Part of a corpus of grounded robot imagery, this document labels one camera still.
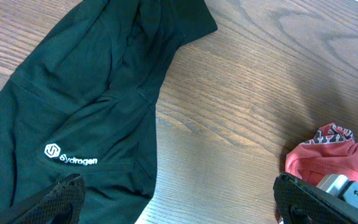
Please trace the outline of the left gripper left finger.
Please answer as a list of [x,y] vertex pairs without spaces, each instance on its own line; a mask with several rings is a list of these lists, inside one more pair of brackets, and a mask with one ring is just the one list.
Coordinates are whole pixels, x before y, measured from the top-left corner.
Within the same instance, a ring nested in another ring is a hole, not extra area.
[[85,181],[71,174],[0,213],[1,224],[78,224]]

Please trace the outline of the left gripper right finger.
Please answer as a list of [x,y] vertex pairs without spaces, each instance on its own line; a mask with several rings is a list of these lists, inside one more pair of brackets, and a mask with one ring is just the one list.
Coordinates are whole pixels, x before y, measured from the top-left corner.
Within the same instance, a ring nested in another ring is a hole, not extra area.
[[358,208],[287,172],[273,186],[280,223],[358,224]]

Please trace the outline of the red orange t-shirt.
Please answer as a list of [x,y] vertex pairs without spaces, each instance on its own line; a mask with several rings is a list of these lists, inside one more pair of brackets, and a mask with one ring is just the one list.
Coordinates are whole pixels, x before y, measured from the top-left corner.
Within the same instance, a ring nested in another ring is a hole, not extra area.
[[320,127],[312,139],[287,154],[285,172],[312,185],[328,174],[345,175],[358,183],[358,142],[354,132],[334,123]]

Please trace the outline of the black t-shirt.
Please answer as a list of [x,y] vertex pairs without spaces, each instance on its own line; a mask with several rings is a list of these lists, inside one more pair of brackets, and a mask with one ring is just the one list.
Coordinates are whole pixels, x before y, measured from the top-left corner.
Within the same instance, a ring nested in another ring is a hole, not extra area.
[[81,223],[136,222],[155,192],[167,70],[216,29],[200,0],[75,6],[0,91],[0,212],[75,173]]

